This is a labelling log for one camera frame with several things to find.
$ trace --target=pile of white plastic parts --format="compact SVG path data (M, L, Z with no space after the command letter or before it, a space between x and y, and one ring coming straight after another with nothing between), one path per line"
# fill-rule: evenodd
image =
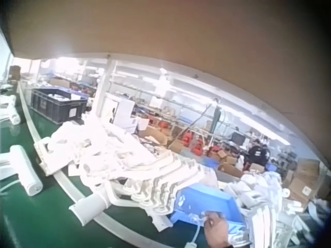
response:
M16 96L4 96L0 95L0 122L9 120L13 125L18 125L21 122L21 118L15 108Z
M93 192L69 207L81 224L116 205L144 209L158 231L172 227L166 215L174 210L176 194L204 178L202 166L166 149L155 155L123 129L93 115L82 118L83 125L66 122L51 137L35 143L46 175L68 166L69 176L80 176ZM127 179L124 185L118 182L122 178ZM291 227L279 217L295 215L303 208L286 199L290 191L281 187L279 174L245 174L223 190L236 199L246 220L238 242L246 239L255 248L287 246Z
M92 115L83 120L81 126L66 122L35 143L47 175L69 165L94 192L70 207L82 225L112 204L143 208L159 231L171 227L166 215L173 212L176 193L204 177L201 165L169 150L155 156L123 129ZM124 185L121 178L127 178ZM131 200L120 199L122 194Z

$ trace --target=red object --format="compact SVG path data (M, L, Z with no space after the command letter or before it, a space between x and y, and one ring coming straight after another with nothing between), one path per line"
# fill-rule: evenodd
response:
M192 133L190 133L190 132L185 133L183 135L183 138L182 138L184 146L189 147L192 139L193 139L193 134Z
M168 123L167 123L167 122L164 122L164 121L160 121L159 126L160 126L161 128L165 128L165 129L167 129L167 128L168 128Z
M203 147L202 142L198 140L197 144L191 149L191 152L193 152L197 156L201 156L203 153Z
M210 151L213 151L213 152L219 152L221 148L219 146L213 146L212 149Z

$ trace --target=white label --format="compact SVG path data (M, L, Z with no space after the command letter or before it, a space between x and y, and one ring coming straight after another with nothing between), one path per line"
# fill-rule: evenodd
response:
M309 196L310 193L311 193L311 188L305 186L304 189L302 190L302 193L303 193L304 195L306 195L306 196Z
M69 117L76 116L76 113L77 113L77 108L72 108L72 109L69 111Z
M80 100L81 96L78 96L76 94L71 94L71 100Z

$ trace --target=paper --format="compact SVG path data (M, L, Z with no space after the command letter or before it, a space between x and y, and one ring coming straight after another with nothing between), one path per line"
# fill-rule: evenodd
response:
M76 116L76 113L77 113L77 108L72 108L72 109L69 111L69 117Z
M307 186L304 186L304 189L302 190L302 193L306 196L309 196L310 193L311 193L311 188L307 187Z

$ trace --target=worker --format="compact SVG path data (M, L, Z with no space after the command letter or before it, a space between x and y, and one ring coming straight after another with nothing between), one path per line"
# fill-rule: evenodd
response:
M270 150L268 149L268 146L266 144L263 144L261 149L261 158L258 164L265 167L269 161L269 158L270 158Z
M248 171L252 163L260 164L261 155L262 155L261 153L262 153L261 142L257 138L252 142L252 147L248 150L248 155L245 157L243 170Z
M215 212L205 213L205 237L210 248L233 248L228 243L229 226L227 221Z

